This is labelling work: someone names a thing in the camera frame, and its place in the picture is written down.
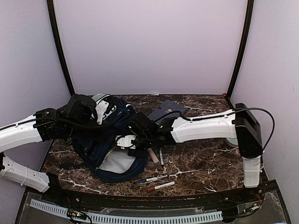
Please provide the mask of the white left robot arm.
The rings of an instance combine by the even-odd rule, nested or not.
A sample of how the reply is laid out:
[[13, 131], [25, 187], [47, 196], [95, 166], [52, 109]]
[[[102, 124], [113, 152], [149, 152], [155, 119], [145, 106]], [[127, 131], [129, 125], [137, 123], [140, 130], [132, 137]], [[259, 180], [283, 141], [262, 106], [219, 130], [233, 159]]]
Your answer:
[[0, 129], [0, 177], [21, 186], [47, 193], [55, 203], [63, 203], [66, 193], [52, 173], [39, 172], [21, 165], [5, 155], [5, 151], [31, 143], [69, 138], [101, 139], [111, 126], [110, 111], [83, 109], [72, 113], [65, 108], [47, 108]]

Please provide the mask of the navy blue student backpack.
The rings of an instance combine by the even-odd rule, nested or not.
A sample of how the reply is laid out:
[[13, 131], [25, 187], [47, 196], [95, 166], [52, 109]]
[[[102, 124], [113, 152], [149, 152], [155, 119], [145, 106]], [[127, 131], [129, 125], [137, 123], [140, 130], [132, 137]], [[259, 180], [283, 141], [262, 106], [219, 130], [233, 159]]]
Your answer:
[[72, 138], [74, 151], [82, 163], [62, 163], [60, 168], [88, 167], [104, 182], [123, 182], [140, 175], [148, 162], [146, 156], [129, 156], [129, 147], [119, 147], [116, 142], [130, 135], [129, 119], [136, 113], [134, 108], [121, 98], [108, 96], [96, 103], [98, 121], [112, 124], [101, 139]]

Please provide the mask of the navy blue notebook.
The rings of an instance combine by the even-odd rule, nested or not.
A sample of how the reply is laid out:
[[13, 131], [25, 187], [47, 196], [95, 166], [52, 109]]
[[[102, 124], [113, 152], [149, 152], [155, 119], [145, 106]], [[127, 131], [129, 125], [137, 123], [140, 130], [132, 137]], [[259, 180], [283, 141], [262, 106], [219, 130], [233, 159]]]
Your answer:
[[187, 111], [187, 108], [173, 101], [166, 100], [164, 103], [158, 106], [156, 110], [154, 110], [150, 115], [148, 115], [148, 118], [151, 120], [156, 120], [162, 115], [168, 114], [172, 111], [180, 111], [184, 115]]

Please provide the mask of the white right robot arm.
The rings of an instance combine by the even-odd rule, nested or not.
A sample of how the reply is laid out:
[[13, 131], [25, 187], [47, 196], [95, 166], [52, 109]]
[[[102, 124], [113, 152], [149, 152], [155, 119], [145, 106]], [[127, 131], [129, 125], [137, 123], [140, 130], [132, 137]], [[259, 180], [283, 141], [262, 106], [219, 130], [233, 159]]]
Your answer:
[[244, 173], [244, 188], [239, 191], [238, 198], [247, 203], [256, 196], [262, 156], [267, 146], [262, 142], [261, 126], [252, 114], [256, 110], [268, 112], [262, 108], [247, 108], [243, 103], [225, 112], [190, 118], [182, 114], [176, 118], [170, 112], [150, 120], [139, 112], [130, 118], [127, 127], [136, 136], [136, 143], [145, 147], [164, 147], [201, 139], [237, 139]]

